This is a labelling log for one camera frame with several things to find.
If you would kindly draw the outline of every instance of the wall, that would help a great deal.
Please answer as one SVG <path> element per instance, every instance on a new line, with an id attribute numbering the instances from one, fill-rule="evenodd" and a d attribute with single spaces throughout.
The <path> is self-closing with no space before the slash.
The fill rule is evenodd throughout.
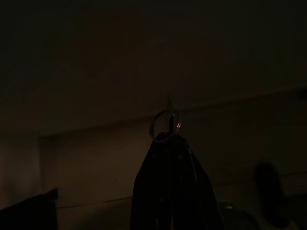
<path id="1" fill-rule="evenodd" d="M 180 133 L 209 173 L 217 198 L 233 200 L 265 225 L 254 167 L 273 162 L 288 195 L 307 192 L 306 114 L 306 102 L 288 92 L 183 112 Z M 59 229 L 128 229 L 134 179 L 151 143 L 149 123 L 54 137 Z"/>
<path id="2" fill-rule="evenodd" d="M 41 192 L 37 144 L 29 134 L 0 134 L 0 209 Z"/>

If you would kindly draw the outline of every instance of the ceiling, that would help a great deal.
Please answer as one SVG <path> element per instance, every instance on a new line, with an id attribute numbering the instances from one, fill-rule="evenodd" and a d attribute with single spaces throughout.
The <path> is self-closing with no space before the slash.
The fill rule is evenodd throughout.
<path id="1" fill-rule="evenodd" d="M 307 85 L 291 1 L 2 9 L 0 129 L 55 133 Z"/>

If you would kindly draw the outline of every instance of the metal ring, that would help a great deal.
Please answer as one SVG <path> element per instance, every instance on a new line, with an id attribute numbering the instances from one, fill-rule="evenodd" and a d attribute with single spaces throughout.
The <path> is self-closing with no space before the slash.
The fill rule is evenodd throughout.
<path id="1" fill-rule="evenodd" d="M 177 122 L 177 125 L 176 125 L 176 129 L 174 130 L 173 133 L 171 133 L 171 135 L 169 135 L 166 139 L 158 140 L 158 139 L 154 136 L 154 126 L 155 126 L 155 123 L 156 123 L 156 121 L 158 120 L 158 118 L 159 118 L 162 114 L 164 114 L 164 113 L 168 113 L 168 114 L 173 115 L 174 117 L 177 117 L 177 118 L 178 118 L 178 122 Z M 158 113 L 157 116 L 155 116 L 153 122 L 150 124 L 149 135 L 152 137 L 152 139 L 153 139 L 155 142 L 166 142 L 166 141 L 170 140 L 172 137 L 174 137 L 175 135 L 178 134 L 178 132 L 179 132 L 179 130 L 180 130 L 180 127 L 181 127 L 181 120 L 180 120 L 180 117 L 179 117 L 178 112 L 177 112 L 175 109 L 165 109 L 165 110 L 161 111 L 160 113 Z"/>

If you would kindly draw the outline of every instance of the white wall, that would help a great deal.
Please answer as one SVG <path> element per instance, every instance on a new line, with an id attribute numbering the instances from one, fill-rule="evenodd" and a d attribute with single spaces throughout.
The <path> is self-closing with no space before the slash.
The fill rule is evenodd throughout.
<path id="1" fill-rule="evenodd" d="M 307 191 L 302 186 L 306 182 L 297 187 L 289 177 L 298 173 L 302 182 L 306 173 L 306 105 L 290 92 L 183 112 L 180 133 L 210 174 L 218 199 L 236 197 L 237 207 L 253 207 L 258 205 L 256 192 L 248 191 L 254 167 L 263 161 L 276 165 L 288 194 Z M 128 229 L 134 179 L 151 144 L 149 123 L 130 122 L 56 137 L 53 168 L 60 229 L 86 229 L 92 218 L 100 220 L 97 226 L 102 229 Z M 250 203 L 240 200 L 241 192 Z"/>
<path id="2" fill-rule="evenodd" d="M 37 138 L 0 134 L 0 209 L 41 192 Z"/>

